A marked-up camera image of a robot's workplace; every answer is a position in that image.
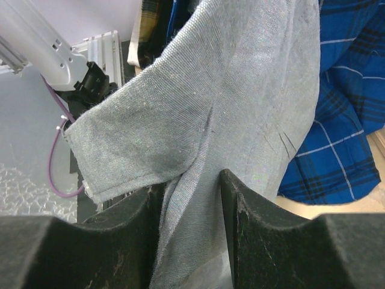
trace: gray shirt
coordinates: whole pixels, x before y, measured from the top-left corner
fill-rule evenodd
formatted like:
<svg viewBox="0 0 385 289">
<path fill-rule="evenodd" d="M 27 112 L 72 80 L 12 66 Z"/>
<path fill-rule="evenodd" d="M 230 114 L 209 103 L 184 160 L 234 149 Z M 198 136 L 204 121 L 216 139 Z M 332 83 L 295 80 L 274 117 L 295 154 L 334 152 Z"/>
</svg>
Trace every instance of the gray shirt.
<svg viewBox="0 0 385 289">
<path fill-rule="evenodd" d="M 203 0 L 153 65 L 67 130 L 95 202 L 169 182 L 152 288 L 228 277 L 218 174 L 275 198 L 314 118 L 318 9 Z"/>
</svg>

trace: purple cable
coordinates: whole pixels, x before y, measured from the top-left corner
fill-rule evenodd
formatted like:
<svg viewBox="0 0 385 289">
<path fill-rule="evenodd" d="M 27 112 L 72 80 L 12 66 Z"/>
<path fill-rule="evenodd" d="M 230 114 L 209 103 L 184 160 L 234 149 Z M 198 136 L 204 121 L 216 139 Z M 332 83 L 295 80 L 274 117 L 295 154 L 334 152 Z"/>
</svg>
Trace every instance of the purple cable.
<svg viewBox="0 0 385 289">
<path fill-rule="evenodd" d="M 59 197 L 75 197 L 75 196 L 77 196 L 78 194 L 80 194 L 83 191 L 83 189 L 84 189 L 83 186 L 78 188 L 78 190 L 74 191 L 73 193 L 69 193 L 69 194 L 62 193 L 61 191 L 59 191 L 56 188 L 56 186 L 54 184 L 54 181 L 52 180 L 52 174 L 51 174 L 52 160 L 54 158 L 54 151 L 55 151 L 55 148 L 56 148 L 56 144 L 57 144 L 59 136 L 61 134 L 61 130 L 64 128 L 66 122 L 67 122 L 67 119 L 63 119 L 63 121 L 61 122 L 60 126 L 57 127 L 57 132 L 55 134 L 54 142 L 52 143 L 51 150 L 49 151 L 49 158 L 48 158 L 48 180 L 49 180 L 49 184 L 51 185 L 54 193 L 57 194 Z"/>
<path fill-rule="evenodd" d="M 55 93 L 55 90 L 53 90 L 53 88 L 47 83 L 47 81 L 44 79 L 43 76 L 42 76 L 42 78 L 43 78 L 44 84 L 46 85 L 49 93 L 52 95 L 52 97 L 54 98 L 56 103 L 59 105 L 61 110 L 63 110 L 64 114 L 66 115 L 66 118 L 68 120 L 70 120 L 70 122 L 74 123 L 75 122 L 75 118 L 72 116 L 72 114 L 68 111 L 68 109 L 61 102 L 61 100 L 59 99 L 59 97 Z M 57 128 L 57 133 L 55 134 L 54 142 L 52 143 L 51 149 L 49 151 L 49 158 L 48 158 L 48 171 L 47 171 L 47 173 L 48 173 L 49 184 L 51 185 L 54 193 L 56 195 L 58 195 L 59 197 L 75 197 L 75 196 L 77 196 L 78 194 L 80 194 L 84 190 L 84 186 L 81 185 L 80 188 L 78 188 L 76 191 L 74 191 L 72 193 L 68 193 L 68 194 L 67 193 L 63 193 L 63 192 L 59 191 L 56 188 L 56 186 L 54 184 L 54 180 L 52 179 L 52 172 L 51 172 L 52 160 L 54 158 L 54 152 L 55 152 L 55 148 L 56 148 L 56 144 L 58 142 L 59 136 L 61 134 L 61 130 L 66 125 L 67 119 L 63 119 L 63 121 L 60 123 L 60 126 L 58 126 L 58 128 Z"/>
<path fill-rule="evenodd" d="M 52 97 L 54 98 L 54 100 L 56 101 L 56 103 L 59 105 L 59 107 L 61 108 L 61 110 L 64 112 L 64 114 L 66 115 L 66 117 L 72 122 L 74 123 L 75 122 L 75 119 L 73 118 L 72 114 L 68 111 L 68 109 L 66 109 L 66 107 L 64 106 L 64 104 L 61 102 L 61 100 L 59 99 L 58 95 L 56 94 L 55 90 L 47 83 L 47 81 L 45 80 L 45 78 L 42 76 L 43 78 L 43 81 L 44 81 L 44 84 L 46 85 L 49 93 L 52 95 Z"/>
</svg>

